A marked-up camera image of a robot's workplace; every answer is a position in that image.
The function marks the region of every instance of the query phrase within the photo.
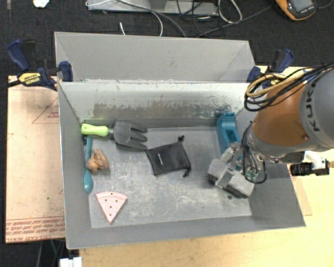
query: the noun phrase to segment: wire bundle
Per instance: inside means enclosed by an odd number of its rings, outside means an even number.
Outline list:
[[[247,144],[247,137],[248,132],[251,128],[252,122],[250,125],[246,128],[246,130],[243,133],[243,137],[241,139],[241,148],[243,150],[243,159],[242,159],[242,165],[243,165],[243,175],[245,179],[253,184],[262,184],[267,179],[267,172],[266,172],[266,165],[265,162],[262,162],[263,165],[263,178],[262,180],[256,181],[256,178],[259,173],[259,168],[257,165],[257,160],[250,148],[250,146]]]
[[[183,29],[179,26],[179,24],[174,21],[172,18],[170,18],[169,16],[161,13],[161,12],[158,12],[158,11],[155,11],[153,9],[150,9],[150,8],[146,8],[146,7],[143,7],[143,6],[140,6],[140,5],[137,5],[137,4],[133,4],[133,3],[130,3],[128,1],[125,1],[125,0],[105,0],[105,1],[102,1],[102,2],[99,2],[99,3],[95,3],[95,4],[91,4],[89,3],[89,0],[86,1],[85,5],[88,7],[88,6],[96,6],[96,5],[99,5],[99,4],[103,4],[103,3],[106,3],[106,2],[111,2],[111,1],[116,1],[116,2],[120,2],[122,4],[125,4],[125,5],[128,5],[128,6],[131,6],[131,7],[134,7],[134,8],[137,8],[137,9],[142,9],[142,10],[145,10],[146,12],[150,12],[151,14],[153,14],[159,21],[160,23],[160,27],[161,27],[161,30],[160,30],[160,34],[159,36],[161,37],[163,35],[163,22],[161,20],[160,17],[163,17],[167,20],[169,20],[177,29],[178,31],[182,34],[183,37],[187,37],[187,35],[185,34],[185,32],[183,31]],[[177,6],[178,6],[178,10],[179,10],[179,14],[181,17],[184,17],[186,14],[188,13],[191,13],[191,16],[192,16],[192,21],[195,25],[195,28],[197,29],[197,31],[199,32],[199,35],[196,36],[197,38],[200,38],[200,37],[208,37],[208,34],[210,33],[213,33],[215,31],[218,31],[220,29],[226,29],[227,27],[229,26],[233,26],[233,25],[236,25],[236,24],[239,24],[241,22],[244,22],[248,19],[251,19],[263,12],[265,12],[266,10],[270,9],[271,6],[268,6],[264,9],[262,9],[261,11],[257,12],[257,13],[254,13],[246,18],[243,18],[243,15],[241,13],[241,10],[239,8],[239,6],[236,4],[236,2],[234,0],[216,0],[216,4],[218,6],[217,8],[217,11],[215,13],[210,13],[210,14],[204,14],[204,15],[195,15],[194,14],[194,10],[197,9],[199,6],[201,6],[206,0],[202,0],[201,2],[199,2],[198,4],[195,5],[195,0],[193,0],[193,5],[192,5],[192,8],[185,11],[185,12],[182,12],[181,9],[180,9],[180,6],[179,6],[179,1],[176,0],[176,3],[177,3]],[[225,14],[223,13],[224,11],[222,11],[222,2],[227,4],[227,2],[230,2],[231,5],[233,6],[233,8],[237,11],[238,13],[238,16],[239,18],[236,19],[235,21],[231,21],[229,19],[227,19],[225,17]],[[328,7],[331,3],[333,2],[333,0],[330,0],[330,2],[324,6],[320,6],[319,9],[324,9],[326,7]],[[210,19],[213,18],[213,17],[217,17],[219,18],[218,19],[218,24],[215,26],[215,25],[211,25],[209,23]],[[195,19],[194,18],[197,18],[199,22],[205,22],[206,24],[208,24],[212,29],[208,30],[208,31],[201,31],[197,24],[195,23]],[[120,28],[122,30],[122,33],[125,34],[124,30],[123,30],[123,27],[122,27],[122,24],[120,24]]]
[[[324,65],[319,65],[314,68],[301,68],[293,71],[291,74],[284,76],[279,73],[266,73],[261,74],[259,78],[253,81],[246,89],[244,95],[244,107],[250,112],[261,111],[269,106],[275,106],[285,99],[292,96],[307,83],[315,81],[325,75],[328,71],[334,69],[334,61]],[[265,89],[259,90],[266,82],[274,81],[275,84]],[[291,94],[288,94],[291,90],[299,86]],[[281,88],[279,92],[272,96],[268,96],[272,90]],[[281,100],[275,103],[277,98],[283,97]]]

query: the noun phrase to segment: dark floor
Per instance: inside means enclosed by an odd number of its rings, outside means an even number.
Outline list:
[[[7,0],[0,0],[0,85],[5,85],[8,75],[18,73],[6,53],[6,46],[16,38],[34,39],[37,58],[46,58],[48,67],[55,67],[54,31],[99,32],[122,34],[119,22],[126,34],[156,36],[158,20],[150,13],[92,13],[85,7],[86,0],[50,0],[46,9],[37,9],[32,0],[11,0],[11,10]],[[256,64],[267,65],[277,49],[289,49],[294,54],[294,66],[315,66],[334,60],[334,0],[317,0],[320,6],[312,17],[294,22],[282,17],[274,7],[273,0],[236,0],[243,16],[249,17],[273,5],[263,13],[238,25],[218,30],[203,38],[241,39],[250,42]],[[200,32],[223,24],[214,18],[210,23],[195,24],[191,17],[170,15],[178,22],[188,37],[196,37]],[[164,35],[181,37],[178,29],[167,19]],[[4,243],[5,219],[5,175],[6,175],[6,124],[7,92],[0,92],[0,266],[36,266],[41,242],[31,244],[6,245]],[[52,244],[62,246],[60,241],[44,242],[42,262],[51,266],[55,261]]]

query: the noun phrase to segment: toy pizza slice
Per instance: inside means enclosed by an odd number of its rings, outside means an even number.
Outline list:
[[[115,216],[127,200],[125,195],[116,192],[101,192],[95,194],[95,197],[109,224],[114,220]]]

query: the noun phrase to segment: yellow cable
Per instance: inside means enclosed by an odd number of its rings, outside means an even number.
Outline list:
[[[278,87],[281,87],[281,86],[284,86],[284,85],[287,85],[287,84],[289,84],[289,83],[294,82],[295,80],[299,79],[299,77],[302,76],[302,75],[303,75],[303,73],[301,73],[301,74],[299,74],[299,75],[296,75],[296,76],[293,76],[293,77],[291,76],[291,77],[285,79],[286,76],[284,76],[284,75],[280,75],[280,74],[277,74],[277,73],[275,73],[275,74],[267,74],[267,75],[265,75],[265,76],[263,76],[263,77],[261,77],[261,78],[256,79],[254,82],[252,82],[252,83],[247,87],[247,89],[246,89],[246,95],[247,95],[248,97],[256,97],[256,96],[264,95],[264,94],[266,94],[267,92],[269,92],[269,91],[271,91],[271,90],[274,90],[274,89],[276,89],[276,88],[278,88]],[[273,78],[273,77],[278,77],[278,78],[282,78],[282,79],[285,79],[285,80],[283,80],[283,81],[281,81],[281,82],[278,82],[278,83],[276,83],[275,85],[272,85],[272,86],[270,86],[270,87],[268,87],[268,88],[265,88],[265,89],[263,89],[263,90],[260,90],[260,91],[258,91],[258,92],[250,93],[251,89],[254,88],[257,84],[259,84],[259,83],[261,83],[261,82],[263,82],[263,81],[265,81],[265,80],[267,80],[267,79],[271,79],[271,78]]]

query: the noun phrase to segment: teal plastic spoon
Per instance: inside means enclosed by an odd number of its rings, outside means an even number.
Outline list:
[[[92,138],[90,136],[87,136],[86,142],[87,143],[86,143],[86,146],[85,146],[85,163],[87,163],[87,161],[91,157]],[[85,191],[88,194],[90,194],[90,192],[93,190],[93,178],[91,177],[91,173],[90,173],[90,170],[88,168],[85,168],[83,181],[84,181]]]

